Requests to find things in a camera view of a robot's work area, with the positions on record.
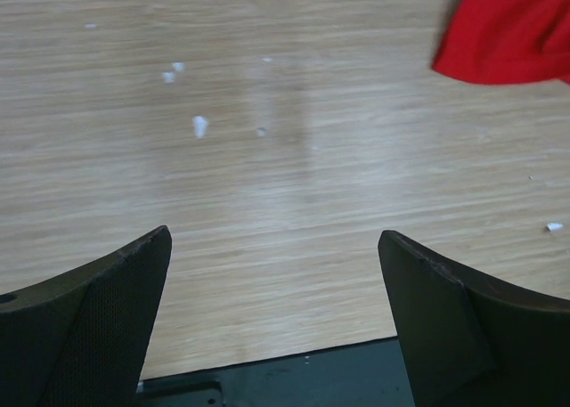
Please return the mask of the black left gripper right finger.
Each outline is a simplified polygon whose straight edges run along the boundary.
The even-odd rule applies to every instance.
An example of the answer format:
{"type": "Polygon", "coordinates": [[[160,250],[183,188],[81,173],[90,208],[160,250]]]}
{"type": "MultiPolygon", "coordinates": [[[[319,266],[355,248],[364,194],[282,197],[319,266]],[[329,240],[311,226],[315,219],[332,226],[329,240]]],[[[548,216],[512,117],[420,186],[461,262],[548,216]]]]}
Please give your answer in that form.
{"type": "Polygon", "coordinates": [[[396,231],[379,261],[418,406],[567,406],[569,302],[455,262],[396,231]]]}

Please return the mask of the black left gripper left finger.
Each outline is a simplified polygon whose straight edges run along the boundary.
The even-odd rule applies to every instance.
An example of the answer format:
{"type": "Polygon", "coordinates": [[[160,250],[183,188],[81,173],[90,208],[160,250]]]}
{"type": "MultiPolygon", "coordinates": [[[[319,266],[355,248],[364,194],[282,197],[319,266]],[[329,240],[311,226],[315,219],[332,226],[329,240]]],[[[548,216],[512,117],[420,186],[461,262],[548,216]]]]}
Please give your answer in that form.
{"type": "Polygon", "coordinates": [[[131,406],[165,286],[160,226],[107,256],[1,296],[3,406],[131,406]]]}

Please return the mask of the red t shirt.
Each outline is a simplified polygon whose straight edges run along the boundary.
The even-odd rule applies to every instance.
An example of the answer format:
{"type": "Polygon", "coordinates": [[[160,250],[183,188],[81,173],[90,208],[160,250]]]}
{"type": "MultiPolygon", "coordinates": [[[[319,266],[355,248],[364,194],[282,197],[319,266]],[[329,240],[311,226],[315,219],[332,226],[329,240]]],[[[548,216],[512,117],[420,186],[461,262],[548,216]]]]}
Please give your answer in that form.
{"type": "Polygon", "coordinates": [[[569,80],[569,0],[460,0],[433,71],[475,85],[569,80]]]}

